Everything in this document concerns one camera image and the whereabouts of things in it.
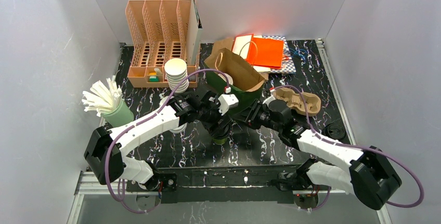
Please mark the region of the single black cup lid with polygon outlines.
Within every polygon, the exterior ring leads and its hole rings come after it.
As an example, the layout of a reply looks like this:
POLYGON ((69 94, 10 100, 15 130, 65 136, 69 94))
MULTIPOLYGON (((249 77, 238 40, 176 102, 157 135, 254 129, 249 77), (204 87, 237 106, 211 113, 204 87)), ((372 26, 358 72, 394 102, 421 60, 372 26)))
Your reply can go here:
POLYGON ((228 137, 228 135, 231 132, 231 128, 230 127, 225 127, 225 128, 217 128, 213 131, 210 132, 210 135, 213 139, 225 139, 228 137))

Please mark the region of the green paper bag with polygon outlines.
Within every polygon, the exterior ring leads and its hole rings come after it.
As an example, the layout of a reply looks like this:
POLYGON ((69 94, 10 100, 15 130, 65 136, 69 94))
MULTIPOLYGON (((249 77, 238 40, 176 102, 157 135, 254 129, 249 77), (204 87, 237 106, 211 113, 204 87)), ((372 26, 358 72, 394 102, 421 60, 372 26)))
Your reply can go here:
POLYGON ((234 80, 231 93, 237 97, 239 104, 229 110, 228 114, 238 114, 249 107, 254 100, 261 98, 265 78, 232 50, 223 48, 217 54, 211 54, 204 60, 204 65, 208 69, 216 69, 229 74, 234 80))

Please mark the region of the green paper cup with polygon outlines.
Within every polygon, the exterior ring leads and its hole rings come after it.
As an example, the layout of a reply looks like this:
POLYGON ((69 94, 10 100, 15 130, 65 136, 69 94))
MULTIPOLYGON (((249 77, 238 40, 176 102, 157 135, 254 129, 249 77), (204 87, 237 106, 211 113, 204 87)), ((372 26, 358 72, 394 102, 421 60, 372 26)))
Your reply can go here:
POLYGON ((212 138, 213 142, 217 145, 223 145, 228 140, 228 136, 225 137, 219 137, 219 138, 212 138))

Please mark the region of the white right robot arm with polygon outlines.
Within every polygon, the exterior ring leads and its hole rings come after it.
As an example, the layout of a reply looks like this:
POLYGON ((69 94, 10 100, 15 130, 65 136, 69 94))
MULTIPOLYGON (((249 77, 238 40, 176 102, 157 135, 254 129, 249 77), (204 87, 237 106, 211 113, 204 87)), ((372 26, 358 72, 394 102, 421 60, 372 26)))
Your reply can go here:
POLYGON ((338 140, 326 141, 307 125, 307 117, 290 109, 283 100, 254 100, 234 119, 252 129, 272 129, 286 146, 325 160, 310 159, 299 167, 293 174, 298 187, 325 185, 344 190, 370 209, 380 210, 402 185, 391 163, 379 154, 380 149, 354 149, 338 140))

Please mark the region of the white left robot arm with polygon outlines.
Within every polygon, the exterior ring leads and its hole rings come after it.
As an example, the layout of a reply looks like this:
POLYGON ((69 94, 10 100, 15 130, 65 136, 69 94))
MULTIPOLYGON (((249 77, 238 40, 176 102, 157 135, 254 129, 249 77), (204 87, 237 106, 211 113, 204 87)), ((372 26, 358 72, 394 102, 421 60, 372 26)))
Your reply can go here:
POLYGON ((147 185, 155 176, 153 165, 127 155, 146 141, 199 121, 215 139, 231 130, 229 110, 237 107, 233 94, 218 95, 210 90, 190 91, 165 99, 155 111, 120 127, 96 128, 89 139, 84 158, 101 185, 118 179, 147 185))

